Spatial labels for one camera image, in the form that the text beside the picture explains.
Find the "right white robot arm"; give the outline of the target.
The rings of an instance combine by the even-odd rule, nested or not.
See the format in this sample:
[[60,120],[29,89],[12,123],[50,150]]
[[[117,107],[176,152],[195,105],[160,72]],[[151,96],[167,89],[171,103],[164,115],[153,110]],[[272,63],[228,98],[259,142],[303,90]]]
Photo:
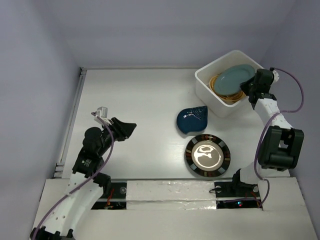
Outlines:
[[254,77],[240,84],[264,127],[253,162],[232,177],[230,190],[235,196],[242,196],[276,171],[294,169],[298,163],[304,132],[285,119],[286,110],[279,109],[277,98],[270,93],[277,76],[274,71],[274,68],[257,69]]

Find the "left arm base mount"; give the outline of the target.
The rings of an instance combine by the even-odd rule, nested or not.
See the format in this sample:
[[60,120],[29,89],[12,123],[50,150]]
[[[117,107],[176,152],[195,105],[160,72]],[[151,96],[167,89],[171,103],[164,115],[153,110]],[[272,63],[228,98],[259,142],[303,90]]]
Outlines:
[[110,190],[92,206],[92,210],[126,210],[127,181],[112,180]]

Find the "round woven bamboo plate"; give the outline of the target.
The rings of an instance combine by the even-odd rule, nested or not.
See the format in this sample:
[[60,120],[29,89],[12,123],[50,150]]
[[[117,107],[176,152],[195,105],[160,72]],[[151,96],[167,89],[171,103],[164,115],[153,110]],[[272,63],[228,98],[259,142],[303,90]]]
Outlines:
[[221,95],[221,94],[218,94],[216,91],[215,91],[215,88],[214,88],[214,83],[216,82],[217,78],[219,77],[219,74],[218,75],[215,75],[213,76],[210,81],[209,81],[209,88],[210,90],[215,93],[221,100],[223,100],[225,103],[227,104],[235,104],[236,102],[240,101],[241,99],[245,98],[246,95],[245,93],[240,90],[239,92],[235,93],[235,94],[232,94],[232,95]]

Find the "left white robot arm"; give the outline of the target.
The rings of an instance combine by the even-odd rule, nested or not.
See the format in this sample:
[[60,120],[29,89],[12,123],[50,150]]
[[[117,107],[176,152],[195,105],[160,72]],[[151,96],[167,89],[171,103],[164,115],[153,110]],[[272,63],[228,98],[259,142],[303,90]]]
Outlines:
[[112,194],[111,177],[102,173],[115,142],[127,140],[136,123],[117,118],[105,119],[94,113],[101,127],[88,128],[82,148],[72,168],[64,195],[43,216],[31,231],[32,240],[75,240],[78,227],[99,198]]

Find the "teal round ceramic plate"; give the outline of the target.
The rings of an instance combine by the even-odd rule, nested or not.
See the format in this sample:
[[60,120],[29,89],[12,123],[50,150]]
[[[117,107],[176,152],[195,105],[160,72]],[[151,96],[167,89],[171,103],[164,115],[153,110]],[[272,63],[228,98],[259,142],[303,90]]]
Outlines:
[[223,96],[230,96],[241,91],[240,84],[255,75],[255,69],[249,64],[232,66],[222,72],[213,84],[214,91]]

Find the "black striped-rim round plate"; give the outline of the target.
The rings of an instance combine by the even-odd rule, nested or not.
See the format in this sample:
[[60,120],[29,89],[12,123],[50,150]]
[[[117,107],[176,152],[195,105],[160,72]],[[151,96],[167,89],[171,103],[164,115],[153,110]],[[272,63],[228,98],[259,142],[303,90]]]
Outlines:
[[221,138],[200,134],[187,143],[184,159],[193,173],[205,178],[217,178],[228,170],[231,152]]

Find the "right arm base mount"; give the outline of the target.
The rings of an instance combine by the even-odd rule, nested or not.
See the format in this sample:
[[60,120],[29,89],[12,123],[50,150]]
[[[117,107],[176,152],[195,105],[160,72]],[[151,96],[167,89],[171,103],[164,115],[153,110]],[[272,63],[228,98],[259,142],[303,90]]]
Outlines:
[[215,195],[217,209],[259,209],[261,197],[257,184],[246,184],[233,180],[214,181],[209,191]]

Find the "dark blue leaf-shaped dish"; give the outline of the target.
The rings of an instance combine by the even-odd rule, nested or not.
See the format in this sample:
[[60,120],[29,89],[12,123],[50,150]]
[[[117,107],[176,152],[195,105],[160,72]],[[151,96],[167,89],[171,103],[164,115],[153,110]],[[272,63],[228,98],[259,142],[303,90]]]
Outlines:
[[204,105],[181,110],[177,115],[176,125],[185,135],[202,132],[208,126],[208,107]]

